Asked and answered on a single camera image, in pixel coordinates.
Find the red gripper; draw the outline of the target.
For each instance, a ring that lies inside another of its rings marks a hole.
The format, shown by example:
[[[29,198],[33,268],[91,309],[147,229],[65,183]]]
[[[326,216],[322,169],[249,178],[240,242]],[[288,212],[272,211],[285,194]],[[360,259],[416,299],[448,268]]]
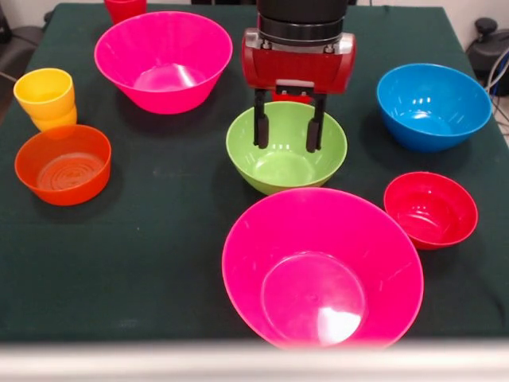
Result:
[[[327,96],[343,93],[356,59],[356,39],[343,37],[336,44],[339,53],[296,53],[257,49],[243,38],[242,66],[248,85],[254,90],[254,145],[265,149],[269,142],[269,119],[265,113],[266,91],[277,86],[311,88],[315,93],[314,115],[307,128],[306,149],[321,148]]]

